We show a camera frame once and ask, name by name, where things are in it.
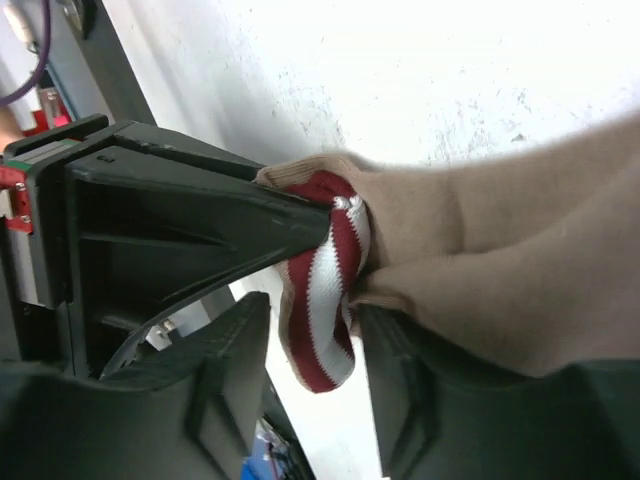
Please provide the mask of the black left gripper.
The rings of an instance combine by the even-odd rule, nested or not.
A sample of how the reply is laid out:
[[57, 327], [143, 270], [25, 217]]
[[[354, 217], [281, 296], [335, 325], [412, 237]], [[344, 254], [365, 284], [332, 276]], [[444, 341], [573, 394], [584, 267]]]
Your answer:
[[233, 246], [123, 238], [109, 244], [109, 314], [124, 342], [77, 311], [70, 262], [65, 167], [96, 151], [108, 118], [94, 114], [9, 143], [1, 154], [1, 360], [52, 364], [72, 375], [108, 376], [129, 362], [148, 331], [182, 307], [320, 245], [323, 234], [243, 237]]

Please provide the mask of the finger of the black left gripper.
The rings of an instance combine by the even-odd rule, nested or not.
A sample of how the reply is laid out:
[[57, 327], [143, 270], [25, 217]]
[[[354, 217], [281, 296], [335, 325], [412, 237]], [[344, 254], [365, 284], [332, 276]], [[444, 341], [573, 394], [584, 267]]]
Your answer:
[[255, 183], [259, 166], [182, 133], [119, 123], [68, 165], [86, 229], [170, 240], [323, 240], [329, 209]]

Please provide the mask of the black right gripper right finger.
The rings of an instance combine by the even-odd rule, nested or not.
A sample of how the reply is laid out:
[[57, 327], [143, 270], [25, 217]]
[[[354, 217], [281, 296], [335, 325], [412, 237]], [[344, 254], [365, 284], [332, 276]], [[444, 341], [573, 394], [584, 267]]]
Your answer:
[[358, 310], [383, 473], [394, 479], [635, 479], [639, 365], [540, 379], [484, 362], [414, 323]]

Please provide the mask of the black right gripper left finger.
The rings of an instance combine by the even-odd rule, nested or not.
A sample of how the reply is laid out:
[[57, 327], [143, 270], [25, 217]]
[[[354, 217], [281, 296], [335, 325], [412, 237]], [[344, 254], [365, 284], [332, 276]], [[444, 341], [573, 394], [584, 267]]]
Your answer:
[[266, 294], [104, 378], [1, 370], [5, 479], [237, 479], [266, 379]]

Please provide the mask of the tan sock with striped cuff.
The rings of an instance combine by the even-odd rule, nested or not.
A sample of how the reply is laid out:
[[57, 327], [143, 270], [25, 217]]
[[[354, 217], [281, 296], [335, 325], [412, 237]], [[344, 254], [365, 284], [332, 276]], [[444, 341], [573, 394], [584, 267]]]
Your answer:
[[334, 153], [256, 180], [331, 210], [327, 238], [278, 266], [281, 344], [314, 393], [352, 373], [364, 304], [527, 377], [639, 356], [637, 116], [476, 165]]

